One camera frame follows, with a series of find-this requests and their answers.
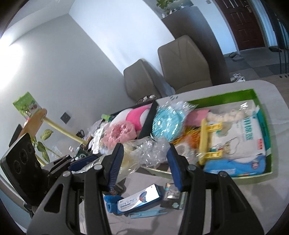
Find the blue white medicine box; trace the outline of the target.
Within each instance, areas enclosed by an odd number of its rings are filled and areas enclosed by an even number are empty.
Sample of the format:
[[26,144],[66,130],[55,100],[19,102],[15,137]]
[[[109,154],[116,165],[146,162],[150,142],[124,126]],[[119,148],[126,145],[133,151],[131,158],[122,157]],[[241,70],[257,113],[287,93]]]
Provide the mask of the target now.
[[117,213],[127,214],[138,211],[146,206],[150,206],[155,202],[162,200],[163,194],[161,187],[152,184],[141,191],[130,195],[117,202]]

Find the wooden round stool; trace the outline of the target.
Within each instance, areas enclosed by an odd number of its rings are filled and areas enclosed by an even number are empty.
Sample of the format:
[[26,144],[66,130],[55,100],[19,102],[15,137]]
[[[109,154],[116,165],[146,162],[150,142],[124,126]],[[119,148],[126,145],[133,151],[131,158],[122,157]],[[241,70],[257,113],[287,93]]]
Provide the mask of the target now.
[[[68,138],[71,138],[72,140],[75,140],[76,142],[82,145],[85,145],[85,146],[88,145],[88,142],[86,140],[76,136],[75,134],[72,134],[71,132],[65,130],[63,127],[61,127],[57,123],[50,120],[47,117],[47,109],[45,108],[42,108],[41,110],[37,111],[29,120],[26,120],[26,125],[24,125],[17,139],[19,139],[26,133],[28,133],[30,137],[36,137],[43,123],[48,124],[52,129],[55,129],[56,131],[62,133]],[[41,166],[45,166],[48,164],[42,159],[42,157],[39,157],[38,155],[36,155],[36,158]]]

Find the green leafy plant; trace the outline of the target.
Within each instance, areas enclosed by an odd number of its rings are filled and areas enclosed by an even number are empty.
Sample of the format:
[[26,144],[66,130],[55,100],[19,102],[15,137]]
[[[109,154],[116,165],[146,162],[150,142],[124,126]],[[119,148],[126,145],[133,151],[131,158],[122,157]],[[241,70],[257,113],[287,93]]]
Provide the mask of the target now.
[[56,154],[52,149],[48,148],[44,144],[44,141],[50,138],[52,134],[53,134],[52,130],[46,129],[42,133],[40,141],[38,141],[36,137],[31,137],[31,142],[32,142],[33,147],[36,148],[37,151],[41,153],[42,159],[47,163],[50,163],[48,152],[52,153],[55,157],[60,158],[58,154]]

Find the green picture card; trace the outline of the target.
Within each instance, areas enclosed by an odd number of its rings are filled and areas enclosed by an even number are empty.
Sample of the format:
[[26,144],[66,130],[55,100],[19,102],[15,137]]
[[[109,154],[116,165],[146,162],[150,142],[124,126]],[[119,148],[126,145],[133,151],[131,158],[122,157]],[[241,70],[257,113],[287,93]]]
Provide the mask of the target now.
[[13,105],[26,120],[29,120],[37,111],[42,109],[29,92],[14,101]]

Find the small black card packet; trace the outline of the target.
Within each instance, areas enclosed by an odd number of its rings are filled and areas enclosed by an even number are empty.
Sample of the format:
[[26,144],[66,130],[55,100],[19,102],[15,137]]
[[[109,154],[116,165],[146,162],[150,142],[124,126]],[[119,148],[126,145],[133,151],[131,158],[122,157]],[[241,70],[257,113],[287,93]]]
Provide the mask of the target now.
[[187,199],[187,192],[180,192],[174,183],[166,183],[164,196],[160,207],[172,210],[182,210]]

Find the light blue plastic clip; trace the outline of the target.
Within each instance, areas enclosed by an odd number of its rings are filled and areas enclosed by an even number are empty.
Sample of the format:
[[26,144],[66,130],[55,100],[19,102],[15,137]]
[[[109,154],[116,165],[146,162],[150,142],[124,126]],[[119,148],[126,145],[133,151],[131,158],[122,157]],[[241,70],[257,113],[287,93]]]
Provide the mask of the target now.
[[164,215],[166,213],[168,213],[167,209],[157,208],[153,210],[132,212],[132,213],[129,213],[128,216],[130,218],[147,218],[147,217],[155,217],[159,215]]

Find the green tray box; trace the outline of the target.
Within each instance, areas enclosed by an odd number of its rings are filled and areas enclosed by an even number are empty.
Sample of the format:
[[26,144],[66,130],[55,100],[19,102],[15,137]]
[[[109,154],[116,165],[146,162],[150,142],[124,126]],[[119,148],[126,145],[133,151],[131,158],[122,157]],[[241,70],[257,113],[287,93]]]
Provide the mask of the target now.
[[272,173],[271,142],[262,106],[253,89],[197,100],[154,101],[139,137],[181,137],[189,116],[184,109],[205,111],[193,130],[197,164],[208,173],[227,172],[233,179],[263,177]]

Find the pink fluffy scrunchies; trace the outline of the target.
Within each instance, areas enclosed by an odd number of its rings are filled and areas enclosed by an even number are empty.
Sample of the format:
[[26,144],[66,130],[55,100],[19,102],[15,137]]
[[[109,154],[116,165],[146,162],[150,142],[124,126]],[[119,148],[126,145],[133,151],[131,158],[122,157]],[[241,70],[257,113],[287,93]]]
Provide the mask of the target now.
[[105,131],[101,142],[109,149],[115,148],[118,143],[125,143],[134,140],[137,137],[137,131],[134,125],[129,121],[120,121],[110,125]]

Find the orange bristle brush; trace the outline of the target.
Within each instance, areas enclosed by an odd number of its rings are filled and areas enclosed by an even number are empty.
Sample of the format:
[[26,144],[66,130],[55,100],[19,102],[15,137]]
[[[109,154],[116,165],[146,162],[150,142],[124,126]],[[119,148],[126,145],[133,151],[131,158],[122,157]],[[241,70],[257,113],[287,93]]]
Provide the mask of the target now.
[[200,144],[200,127],[187,126],[182,135],[171,142],[174,145],[187,143],[190,148],[198,149]]

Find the crumpled clear plastic bag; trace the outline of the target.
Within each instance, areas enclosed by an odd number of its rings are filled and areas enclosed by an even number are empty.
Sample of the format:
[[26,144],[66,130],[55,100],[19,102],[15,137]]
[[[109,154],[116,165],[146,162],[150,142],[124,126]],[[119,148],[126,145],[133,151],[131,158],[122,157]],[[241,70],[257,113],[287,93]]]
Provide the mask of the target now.
[[170,144],[166,138],[160,137],[154,140],[144,137],[138,140],[130,140],[123,144],[125,157],[139,166],[157,168],[167,161],[167,152]]

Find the black storage box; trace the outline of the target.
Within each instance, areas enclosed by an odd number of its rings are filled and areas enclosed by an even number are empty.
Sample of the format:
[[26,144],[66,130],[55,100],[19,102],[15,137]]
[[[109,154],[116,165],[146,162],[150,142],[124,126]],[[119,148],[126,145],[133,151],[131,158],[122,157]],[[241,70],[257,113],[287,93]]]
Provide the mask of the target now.
[[[149,131],[150,131],[150,129],[151,129],[151,126],[152,126],[153,118],[154,118],[154,116],[155,116],[155,114],[156,114],[156,109],[157,109],[157,107],[158,107],[159,104],[158,104],[158,102],[157,102],[156,100],[153,99],[153,100],[147,100],[146,102],[143,102],[143,103],[138,103],[137,105],[130,107],[130,108],[138,108],[138,107],[140,107],[140,106],[144,106],[144,105],[148,105],[148,104],[152,104],[152,105],[151,105],[151,108],[150,108],[150,111],[149,111],[149,113],[148,113],[148,115],[147,115],[147,118],[146,118],[146,120],[145,120],[145,123],[144,123],[142,129],[141,129],[140,131],[137,131],[138,134],[143,133],[143,134],[141,134],[141,136],[145,136],[147,133],[149,133]],[[89,131],[88,137],[90,137],[91,139],[88,139],[89,143],[88,143],[88,146],[85,147],[86,150],[88,149],[89,151],[93,151],[93,141],[92,141],[92,139],[94,138],[93,135],[94,135],[94,133],[96,132],[96,130],[100,127],[100,124],[103,123],[103,122],[104,122],[105,124],[106,124],[107,122],[110,124],[110,122],[111,122],[111,121],[116,117],[116,115],[119,114],[120,112],[121,112],[121,111],[116,112],[116,113],[111,114],[111,115],[102,115],[102,116],[101,116],[101,119],[98,120],[97,122],[95,122],[94,125],[91,126],[91,127],[88,129],[88,131]]]

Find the beige chair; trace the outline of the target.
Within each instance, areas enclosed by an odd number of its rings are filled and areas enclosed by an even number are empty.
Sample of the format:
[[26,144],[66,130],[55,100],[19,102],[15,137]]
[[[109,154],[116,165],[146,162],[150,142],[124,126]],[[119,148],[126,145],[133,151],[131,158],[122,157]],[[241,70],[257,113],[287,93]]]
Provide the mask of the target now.
[[157,98],[162,97],[142,59],[125,68],[123,77],[126,92],[132,100],[139,101],[150,95],[155,95]]
[[164,79],[176,94],[213,85],[208,62],[188,35],[159,47],[158,56]]

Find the near beige chair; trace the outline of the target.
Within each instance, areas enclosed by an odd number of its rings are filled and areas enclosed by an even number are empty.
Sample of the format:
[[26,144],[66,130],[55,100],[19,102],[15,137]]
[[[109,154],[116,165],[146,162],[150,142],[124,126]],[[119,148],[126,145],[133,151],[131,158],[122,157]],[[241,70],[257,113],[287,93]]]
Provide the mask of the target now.
[[159,47],[158,56],[164,79],[176,94],[213,85],[208,62],[188,35]]

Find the dark brown door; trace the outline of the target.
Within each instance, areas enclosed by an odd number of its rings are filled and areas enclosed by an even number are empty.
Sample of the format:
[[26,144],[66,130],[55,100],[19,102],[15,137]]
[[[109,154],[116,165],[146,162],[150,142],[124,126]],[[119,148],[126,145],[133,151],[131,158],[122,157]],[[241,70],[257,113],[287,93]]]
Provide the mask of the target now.
[[260,26],[248,1],[218,0],[216,3],[227,19],[239,50],[265,46]]

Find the potted green plant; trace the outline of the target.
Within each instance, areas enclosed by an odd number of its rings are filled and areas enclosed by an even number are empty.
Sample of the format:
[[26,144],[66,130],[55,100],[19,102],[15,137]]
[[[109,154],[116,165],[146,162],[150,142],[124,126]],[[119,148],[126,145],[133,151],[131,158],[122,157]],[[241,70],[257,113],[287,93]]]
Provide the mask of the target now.
[[174,11],[193,6],[193,3],[191,0],[157,0],[156,6],[162,9],[162,17],[165,17]]

